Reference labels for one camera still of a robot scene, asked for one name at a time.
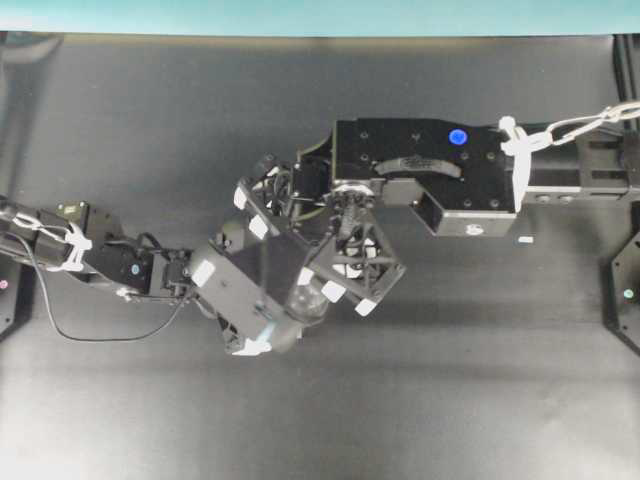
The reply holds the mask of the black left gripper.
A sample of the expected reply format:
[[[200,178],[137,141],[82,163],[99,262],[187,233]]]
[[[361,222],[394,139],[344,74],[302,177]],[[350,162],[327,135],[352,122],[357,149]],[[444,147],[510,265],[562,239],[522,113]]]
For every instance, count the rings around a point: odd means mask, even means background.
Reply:
[[[258,239],[244,221],[226,222],[191,254],[190,280],[199,297],[238,334],[232,356],[285,352],[297,324],[286,313],[305,263],[305,249],[291,235]]]

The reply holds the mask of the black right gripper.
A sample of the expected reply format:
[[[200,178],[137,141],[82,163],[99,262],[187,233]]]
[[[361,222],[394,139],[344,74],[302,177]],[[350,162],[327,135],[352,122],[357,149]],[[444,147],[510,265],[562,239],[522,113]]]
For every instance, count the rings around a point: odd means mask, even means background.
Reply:
[[[373,191],[335,183],[325,156],[265,160],[238,181],[233,201],[258,239],[286,233],[304,247],[298,286],[318,282],[328,301],[349,299],[360,316],[370,315],[405,272],[373,215]]]

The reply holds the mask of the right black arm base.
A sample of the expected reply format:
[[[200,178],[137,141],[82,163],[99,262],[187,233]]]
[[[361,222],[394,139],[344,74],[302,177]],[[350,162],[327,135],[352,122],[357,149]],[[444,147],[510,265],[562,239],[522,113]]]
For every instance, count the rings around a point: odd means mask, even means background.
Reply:
[[[607,330],[639,356],[639,202],[630,207],[632,235],[610,263]]]

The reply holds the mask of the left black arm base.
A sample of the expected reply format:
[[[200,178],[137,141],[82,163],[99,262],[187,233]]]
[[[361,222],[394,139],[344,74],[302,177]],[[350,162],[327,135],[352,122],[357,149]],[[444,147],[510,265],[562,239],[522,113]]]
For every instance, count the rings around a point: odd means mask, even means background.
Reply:
[[[35,273],[31,267],[1,258],[1,341],[31,319]]]

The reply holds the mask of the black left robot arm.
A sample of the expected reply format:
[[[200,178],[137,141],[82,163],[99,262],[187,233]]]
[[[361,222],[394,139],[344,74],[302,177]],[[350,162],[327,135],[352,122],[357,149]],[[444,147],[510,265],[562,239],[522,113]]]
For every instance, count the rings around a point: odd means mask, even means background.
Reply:
[[[196,249],[171,249],[147,232],[126,235],[115,216],[84,202],[49,212],[2,198],[1,252],[127,301],[194,304],[232,355],[286,351],[323,315],[300,280],[309,254],[253,195],[238,192],[234,203],[241,223]]]

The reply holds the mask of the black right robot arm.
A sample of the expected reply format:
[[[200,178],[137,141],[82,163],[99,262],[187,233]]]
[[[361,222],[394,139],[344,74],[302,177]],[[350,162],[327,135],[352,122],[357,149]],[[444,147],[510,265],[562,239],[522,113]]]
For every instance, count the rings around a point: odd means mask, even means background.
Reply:
[[[296,299],[350,298],[364,316],[404,271],[376,208],[406,207],[435,236],[496,237],[526,203],[637,199],[639,133],[615,124],[339,120],[293,163],[265,163],[241,180],[234,203],[255,238],[288,234],[303,244]]]

